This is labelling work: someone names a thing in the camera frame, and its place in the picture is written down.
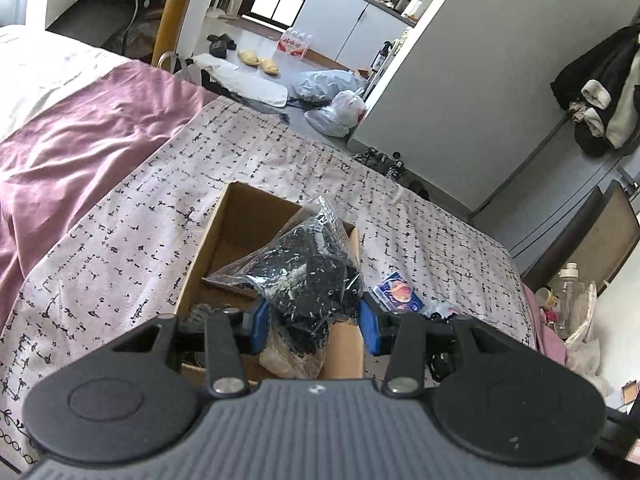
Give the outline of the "pink satin sheet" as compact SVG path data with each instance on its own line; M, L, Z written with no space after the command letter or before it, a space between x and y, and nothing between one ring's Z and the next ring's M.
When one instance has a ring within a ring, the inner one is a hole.
M130 61L2 141L2 318L68 230L214 99L214 92Z

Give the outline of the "clear plastic bottle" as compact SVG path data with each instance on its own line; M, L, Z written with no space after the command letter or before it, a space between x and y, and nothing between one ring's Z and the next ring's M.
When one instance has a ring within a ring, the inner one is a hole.
M551 289L559 300L558 319L554 328L561 339L567 340L575 331L573 325L580 324L576 306L586 291L586 285L580 279L578 264L568 262L563 266L551 282Z

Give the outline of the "blue tissue packet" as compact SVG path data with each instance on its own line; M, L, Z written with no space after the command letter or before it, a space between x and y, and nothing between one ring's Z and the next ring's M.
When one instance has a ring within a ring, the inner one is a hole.
M382 307L392 313L420 313L424 303L413 290L412 285L399 272L383 278L373 287L376 299Z

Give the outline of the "white plastic bag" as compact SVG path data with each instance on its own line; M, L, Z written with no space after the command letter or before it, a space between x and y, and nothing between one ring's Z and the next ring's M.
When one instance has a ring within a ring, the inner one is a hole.
M366 114L367 105L356 92L344 90L329 105L307 110L304 117L314 130L330 138L344 139Z

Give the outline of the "white kitchen cabinet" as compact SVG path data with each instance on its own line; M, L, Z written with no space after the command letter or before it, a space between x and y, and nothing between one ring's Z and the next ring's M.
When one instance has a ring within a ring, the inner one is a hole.
M408 20L372 0L305 0L293 28L310 36L309 50L352 70L369 67Z

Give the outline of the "black white hanging clothes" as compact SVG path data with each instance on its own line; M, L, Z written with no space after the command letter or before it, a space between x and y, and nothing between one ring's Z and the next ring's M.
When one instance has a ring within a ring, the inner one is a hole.
M639 26L619 29L576 58L550 88L584 154L632 151L639 137Z

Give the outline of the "yellow slipper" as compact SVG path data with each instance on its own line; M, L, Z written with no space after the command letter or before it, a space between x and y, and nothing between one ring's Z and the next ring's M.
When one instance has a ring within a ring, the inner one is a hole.
M272 58L263 58L259 62L259 67L268 76L277 77L280 75L279 66Z
M260 58L255 51L244 50L238 53L240 61L250 67L257 67L260 64Z

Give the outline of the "grey garbage bag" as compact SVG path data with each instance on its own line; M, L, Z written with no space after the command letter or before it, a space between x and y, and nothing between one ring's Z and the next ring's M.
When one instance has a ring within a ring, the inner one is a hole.
M350 70L313 70L300 74L292 83L293 96L308 104L328 104L340 92L362 94L366 80Z

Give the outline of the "brown cardboard box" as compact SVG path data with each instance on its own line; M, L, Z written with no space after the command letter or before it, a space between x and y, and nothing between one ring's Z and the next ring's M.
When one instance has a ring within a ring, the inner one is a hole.
M202 278L262 248L299 211L299 204L231 182L224 187L178 297L176 315L185 320L194 306L249 309L256 294L249 290L210 286ZM321 379L363 376L364 344L359 328L338 323L330 328Z

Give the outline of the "white floor mat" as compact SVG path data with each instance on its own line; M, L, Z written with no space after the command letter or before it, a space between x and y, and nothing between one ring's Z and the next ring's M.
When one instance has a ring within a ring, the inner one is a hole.
M237 96L277 108L285 108L288 104L288 89L283 84L245 73L239 66L208 53L195 55L192 60L209 74L211 80Z

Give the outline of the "dark cloth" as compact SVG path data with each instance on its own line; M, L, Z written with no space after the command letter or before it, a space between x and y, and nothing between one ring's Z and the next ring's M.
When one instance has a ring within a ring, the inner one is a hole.
M300 208L265 246L203 282L253 289L269 307L260 365L285 379L320 375L330 327L358 318L360 262L329 197Z

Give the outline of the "yellow slipper left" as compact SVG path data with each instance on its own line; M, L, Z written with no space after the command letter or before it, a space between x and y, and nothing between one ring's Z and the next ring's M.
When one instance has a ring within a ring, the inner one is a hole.
M255 51L244 50L238 53L240 61L250 67L257 67L260 64L260 58Z

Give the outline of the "bottled water pack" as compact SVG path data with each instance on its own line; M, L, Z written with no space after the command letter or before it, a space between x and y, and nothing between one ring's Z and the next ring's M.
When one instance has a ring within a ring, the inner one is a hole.
M306 32L290 27L280 37L277 50L289 55L291 58L301 60L305 57L311 44L311 36Z

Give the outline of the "black slippers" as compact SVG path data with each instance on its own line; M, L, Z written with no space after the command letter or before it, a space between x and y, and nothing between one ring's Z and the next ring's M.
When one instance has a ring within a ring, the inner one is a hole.
M208 52L214 58L226 58L229 51L236 50L235 41L227 34L208 35L206 39L209 42Z

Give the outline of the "yellow slipper right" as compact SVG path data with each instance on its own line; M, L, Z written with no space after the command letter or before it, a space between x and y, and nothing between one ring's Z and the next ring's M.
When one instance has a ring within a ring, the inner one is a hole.
M280 75L279 66L272 58L263 58L259 62L259 67L268 76L277 77Z

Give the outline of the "patterned white bedspread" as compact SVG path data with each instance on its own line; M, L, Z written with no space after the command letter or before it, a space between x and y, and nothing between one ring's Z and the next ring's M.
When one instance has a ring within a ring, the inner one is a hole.
M11 470L38 460L23 426L30 388L177 303L230 182L299 204L328 196L358 229L367 284L398 272L424 299L534 343L506 248L335 148L219 98L102 198L24 281L1 337L1 455Z

